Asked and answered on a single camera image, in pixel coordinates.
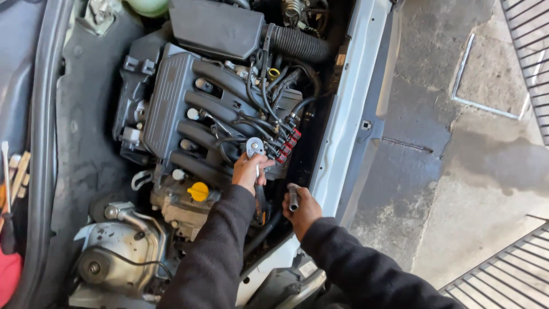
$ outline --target car engine bay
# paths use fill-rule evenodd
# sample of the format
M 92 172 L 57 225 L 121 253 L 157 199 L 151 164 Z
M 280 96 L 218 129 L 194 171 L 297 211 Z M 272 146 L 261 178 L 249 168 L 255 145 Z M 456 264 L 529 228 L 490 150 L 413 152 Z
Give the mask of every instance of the car engine bay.
M 84 9 L 90 28 L 108 34 L 105 23 L 116 14 L 99 2 Z M 172 0 L 165 14 L 141 16 L 147 34 L 122 55 L 109 115 L 120 156 L 138 171 L 131 189 L 140 199 L 91 207 L 74 238 L 83 245 L 69 274 L 70 306 L 158 302 L 250 138 L 260 138 L 276 165 L 256 189 L 241 279 L 291 235 L 281 200 L 289 182 L 310 180 L 351 8 L 327 0 Z

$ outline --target engine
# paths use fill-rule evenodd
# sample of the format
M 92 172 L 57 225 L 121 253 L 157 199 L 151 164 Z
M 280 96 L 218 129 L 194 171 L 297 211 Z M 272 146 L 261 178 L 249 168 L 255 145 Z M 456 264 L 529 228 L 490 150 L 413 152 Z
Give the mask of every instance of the engine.
M 282 0 L 285 26 L 278 26 L 237 5 L 174 0 L 169 21 L 134 41 L 120 69 L 112 136 L 121 156 L 142 167 L 132 188 L 151 183 L 146 187 L 152 187 L 152 215 L 129 202 L 112 202 L 104 222 L 81 230 L 85 245 L 77 267 L 88 285 L 158 300 L 185 244 L 231 183 L 233 165 L 250 138 L 260 138 L 265 155 L 276 161 L 265 171 L 267 180 L 285 184 L 304 109 L 320 98 L 311 63 L 330 56 L 323 32 L 308 22 L 326 26 L 327 11 L 312 10 L 315 5 Z M 307 98 L 297 87 L 303 81 L 311 85 Z M 251 226 L 261 229 L 275 211 L 264 192 L 256 199 Z M 82 291 L 72 298 L 85 299 L 95 290 Z

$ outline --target black sleeve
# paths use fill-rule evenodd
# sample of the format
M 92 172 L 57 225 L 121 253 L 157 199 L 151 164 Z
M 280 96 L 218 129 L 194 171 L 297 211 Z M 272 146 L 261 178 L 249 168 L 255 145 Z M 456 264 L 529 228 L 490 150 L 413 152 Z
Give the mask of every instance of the black sleeve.
M 425 280 L 402 271 L 392 258 L 363 247 L 334 218 L 315 221 L 301 248 L 343 291 L 352 308 L 462 308 Z
M 255 198 L 231 185 L 216 203 L 157 308 L 234 308 Z

